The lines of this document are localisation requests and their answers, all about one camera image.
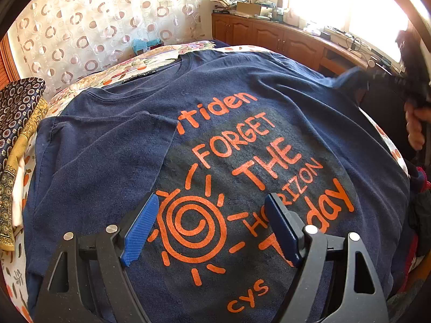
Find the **hand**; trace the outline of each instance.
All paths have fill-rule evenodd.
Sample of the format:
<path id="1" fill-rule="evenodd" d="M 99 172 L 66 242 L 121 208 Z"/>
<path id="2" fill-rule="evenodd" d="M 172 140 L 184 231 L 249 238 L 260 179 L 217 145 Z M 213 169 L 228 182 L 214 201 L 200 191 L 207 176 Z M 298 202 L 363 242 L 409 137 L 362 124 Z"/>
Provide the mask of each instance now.
<path id="1" fill-rule="evenodd" d="M 406 103 L 404 105 L 404 110 L 406 111 L 409 143 L 414 150 L 420 151 L 425 143 L 421 121 L 426 121 L 431 124 L 431 108 L 415 109 L 412 104 Z"/>

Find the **window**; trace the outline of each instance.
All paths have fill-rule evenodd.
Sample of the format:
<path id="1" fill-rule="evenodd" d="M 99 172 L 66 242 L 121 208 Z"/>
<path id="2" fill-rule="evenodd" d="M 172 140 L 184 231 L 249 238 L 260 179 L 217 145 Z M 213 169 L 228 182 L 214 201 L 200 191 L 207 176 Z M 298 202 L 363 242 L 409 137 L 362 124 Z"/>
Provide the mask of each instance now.
<path id="1" fill-rule="evenodd" d="M 408 18 L 394 0 L 283 0 L 302 19 L 329 25 L 358 36 L 396 62 L 395 38 Z"/>

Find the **wooden door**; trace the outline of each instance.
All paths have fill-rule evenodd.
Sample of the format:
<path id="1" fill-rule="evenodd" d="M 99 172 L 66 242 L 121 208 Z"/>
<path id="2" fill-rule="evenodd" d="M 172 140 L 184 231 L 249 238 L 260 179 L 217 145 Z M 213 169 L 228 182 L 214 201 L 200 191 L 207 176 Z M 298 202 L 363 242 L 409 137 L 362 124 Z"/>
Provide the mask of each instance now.
<path id="1" fill-rule="evenodd" d="M 253 23 L 252 43 L 274 52 L 281 52 L 283 30 L 269 23 Z"/>
<path id="2" fill-rule="evenodd" d="M 323 48 L 321 43 L 308 35 L 284 32 L 282 54 L 308 68 L 319 69 Z"/>
<path id="3" fill-rule="evenodd" d="M 213 15 L 213 38 L 224 43 L 227 42 L 229 17 L 225 15 Z"/>
<path id="4" fill-rule="evenodd" d="M 231 44 L 232 46 L 237 45 L 250 45 L 252 44 L 252 30 L 253 22 L 243 19 L 229 19 L 228 33 L 232 33 Z"/>

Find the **wooden cabinet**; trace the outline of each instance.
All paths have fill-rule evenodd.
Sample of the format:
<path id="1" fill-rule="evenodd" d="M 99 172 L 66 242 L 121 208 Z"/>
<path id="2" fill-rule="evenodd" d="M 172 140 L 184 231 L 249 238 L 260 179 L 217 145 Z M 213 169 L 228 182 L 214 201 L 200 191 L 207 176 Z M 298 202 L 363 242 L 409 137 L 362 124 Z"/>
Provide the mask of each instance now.
<path id="1" fill-rule="evenodd" d="M 318 70 L 323 56 L 324 46 L 312 38 L 303 35 L 295 35 L 285 31 L 283 36 L 283 48 L 281 53 L 288 58 L 304 64 L 308 68 Z"/>
<path id="2" fill-rule="evenodd" d="M 282 49 L 284 31 L 267 24 L 253 23 L 253 44 L 274 52 Z"/>
<path id="3" fill-rule="evenodd" d="M 322 72 L 326 69 L 335 75 L 355 65 L 367 68 L 364 60 L 339 45 L 285 24 L 213 14 L 213 38 L 232 46 L 261 46 L 313 70 L 323 67 Z"/>

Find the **navy blue t-shirt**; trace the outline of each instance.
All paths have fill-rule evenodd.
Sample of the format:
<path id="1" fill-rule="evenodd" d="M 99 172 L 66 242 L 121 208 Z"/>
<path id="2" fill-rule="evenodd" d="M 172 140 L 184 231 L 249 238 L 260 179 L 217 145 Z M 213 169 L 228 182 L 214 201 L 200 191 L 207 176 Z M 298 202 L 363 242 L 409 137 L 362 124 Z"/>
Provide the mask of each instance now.
<path id="1" fill-rule="evenodd" d="M 60 237 L 119 222 L 148 190 L 160 210 L 128 272 L 154 323 L 272 320 L 296 269 L 262 206 L 271 192 L 323 232 L 359 233 L 388 294 L 409 181 L 350 98 L 354 76 L 325 78 L 273 53 L 206 50 L 83 91 L 38 130 L 24 215 L 30 308 Z M 117 177 L 96 180 L 93 169 Z M 315 313 L 322 305 L 319 294 Z"/>

